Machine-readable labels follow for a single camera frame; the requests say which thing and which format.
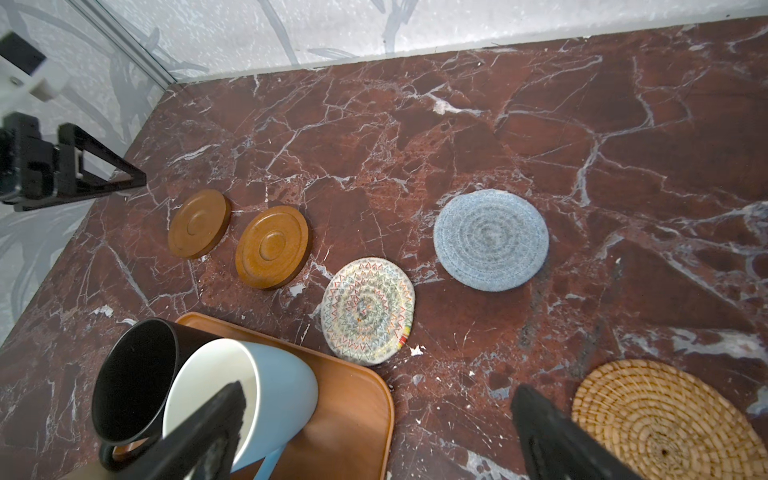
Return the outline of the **rattan wicker coaster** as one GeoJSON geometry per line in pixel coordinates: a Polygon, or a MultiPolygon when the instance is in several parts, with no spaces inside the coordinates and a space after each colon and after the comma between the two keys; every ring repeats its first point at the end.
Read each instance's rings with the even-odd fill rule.
{"type": "Polygon", "coordinates": [[[579,385],[572,420],[645,479],[764,479],[767,449],[716,389],[670,365],[619,360],[579,385]]]}

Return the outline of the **aluminium cage frame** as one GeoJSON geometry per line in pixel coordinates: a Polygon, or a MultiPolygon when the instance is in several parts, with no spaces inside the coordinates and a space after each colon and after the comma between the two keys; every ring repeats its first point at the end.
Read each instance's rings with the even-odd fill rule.
{"type": "Polygon", "coordinates": [[[67,3],[160,87],[167,89],[176,83],[175,78],[166,68],[99,1],[67,0],[67,3]]]}

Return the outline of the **black mug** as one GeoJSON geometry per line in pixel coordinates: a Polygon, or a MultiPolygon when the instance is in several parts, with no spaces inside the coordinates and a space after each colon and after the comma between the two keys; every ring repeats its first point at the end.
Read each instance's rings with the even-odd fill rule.
{"type": "Polygon", "coordinates": [[[162,438],[162,420],[174,379],[189,357],[215,334],[164,319],[132,326],[98,374],[91,419],[101,440],[99,461],[117,472],[162,438]]]}

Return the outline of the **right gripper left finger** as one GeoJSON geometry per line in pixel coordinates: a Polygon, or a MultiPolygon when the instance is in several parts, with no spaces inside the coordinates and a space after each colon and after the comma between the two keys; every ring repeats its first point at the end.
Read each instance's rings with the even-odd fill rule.
{"type": "Polygon", "coordinates": [[[138,460],[118,479],[228,479],[240,440],[246,398],[231,382],[138,460]]]}

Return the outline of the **brown wooden coaster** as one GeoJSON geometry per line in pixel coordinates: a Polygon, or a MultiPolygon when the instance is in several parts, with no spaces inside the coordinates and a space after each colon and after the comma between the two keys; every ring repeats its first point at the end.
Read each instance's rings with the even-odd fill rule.
{"type": "Polygon", "coordinates": [[[219,191],[205,189],[189,197],[171,221],[170,252],[196,259],[209,253],[222,239],[231,217],[230,201],[219,191]]]}
{"type": "Polygon", "coordinates": [[[299,273],[310,249],[310,229],[304,215],[291,206],[276,206],[246,227],[236,249],[236,270],[250,287],[276,289],[299,273]]]}

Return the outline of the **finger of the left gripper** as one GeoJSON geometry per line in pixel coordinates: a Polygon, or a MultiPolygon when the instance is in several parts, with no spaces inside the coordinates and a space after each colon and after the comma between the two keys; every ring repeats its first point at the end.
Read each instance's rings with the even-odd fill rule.
{"type": "Polygon", "coordinates": [[[59,153],[55,186],[60,203],[11,204],[17,212],[91,200],[141,188],[147,183],[147,176],[142,170],[126,162],[75,124],[60,125],[57,140],[50,143],[58,148],[59,153]]]}

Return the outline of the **orange wooden tray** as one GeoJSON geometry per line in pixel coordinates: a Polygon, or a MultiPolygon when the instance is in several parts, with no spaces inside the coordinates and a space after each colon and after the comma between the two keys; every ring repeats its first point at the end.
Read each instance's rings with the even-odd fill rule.
{"type": "Polygon", "coordinates": [[[385,479],[394,429],[389,387],[374,371],[198,312],[181,325],[288,351],[305,361],[319,384],[318,405],[292,439],[273,479],[385,479]]]}

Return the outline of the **multicolour woven coaster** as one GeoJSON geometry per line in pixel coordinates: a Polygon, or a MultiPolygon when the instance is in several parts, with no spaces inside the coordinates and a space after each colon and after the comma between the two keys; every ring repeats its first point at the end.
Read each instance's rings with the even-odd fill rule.
{"type": "Polygon", "coordinates": [[[386,259],[366,257],[331,279],[320,305],[321,327],[338,358],[374,366],[405,345],[414,310],[415,290],[405,272],[386,259]]]}

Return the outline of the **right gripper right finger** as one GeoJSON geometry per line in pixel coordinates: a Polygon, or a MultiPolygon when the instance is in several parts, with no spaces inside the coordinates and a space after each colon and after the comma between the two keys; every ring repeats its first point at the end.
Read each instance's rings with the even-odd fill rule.
{"type": "Polygon", "coordinates": [[[511,412],[531,479],[637,479],[639,476],[528,384],[511,412]]]}

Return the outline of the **light blue mug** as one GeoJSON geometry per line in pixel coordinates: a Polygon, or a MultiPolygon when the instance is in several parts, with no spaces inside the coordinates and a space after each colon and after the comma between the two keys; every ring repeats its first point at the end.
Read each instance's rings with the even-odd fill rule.
{"type": "Polygon", "coordinates": [[[246,407],[232,472],[261,461],[268,479],[289,441],[312,417],[318,384],[300,358],[276,347],[219,338],[197,349],[170,388],[162,422],[165,437],[225,385],[238,381],[246,407]]]}

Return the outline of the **grey blue woven coaster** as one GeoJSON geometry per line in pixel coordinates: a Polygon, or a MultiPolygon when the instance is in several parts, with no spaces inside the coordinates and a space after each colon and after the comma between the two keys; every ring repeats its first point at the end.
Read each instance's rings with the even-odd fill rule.
{"type": "Polygon", "coordinates": [[[460,283],[485,292],[517,288],[542,268],[549,232],[541,213],[515,194],[484,189],[458,195],[437,216],[437,259],[460,283]]]}

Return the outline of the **right brown wooden coaster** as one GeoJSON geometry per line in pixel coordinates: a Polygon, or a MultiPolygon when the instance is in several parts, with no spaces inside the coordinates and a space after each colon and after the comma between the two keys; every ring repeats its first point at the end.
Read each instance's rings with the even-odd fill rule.
{"type": "Polygon", "coordinates": [[[310,249],[310,229],[304,215],[291,206],[276,206],[246,227],[236,249],[236,270],[250,287],[276,289],[299,273],[310,249]]]}

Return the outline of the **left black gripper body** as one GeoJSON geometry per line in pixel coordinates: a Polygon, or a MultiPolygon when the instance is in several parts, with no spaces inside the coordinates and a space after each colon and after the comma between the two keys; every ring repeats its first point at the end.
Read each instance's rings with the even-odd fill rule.
{"type": "Polygon", "coordinates": [[[1,126],[1,202],[59,204],[56,198],[58,148],[40,134],[36,117],[14,112],[1,126]]]}

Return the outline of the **left brown wooden coaster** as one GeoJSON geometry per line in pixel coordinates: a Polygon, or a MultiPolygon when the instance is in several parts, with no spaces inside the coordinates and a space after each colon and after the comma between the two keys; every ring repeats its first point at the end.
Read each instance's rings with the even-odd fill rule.
{"type": "Polygon", "coordinates": [[[196,259],[209,253],[222,239],[231,217],[230,201],[219,191],[205,189],[189,197],[171,221],[170,252],[196,259]]]}

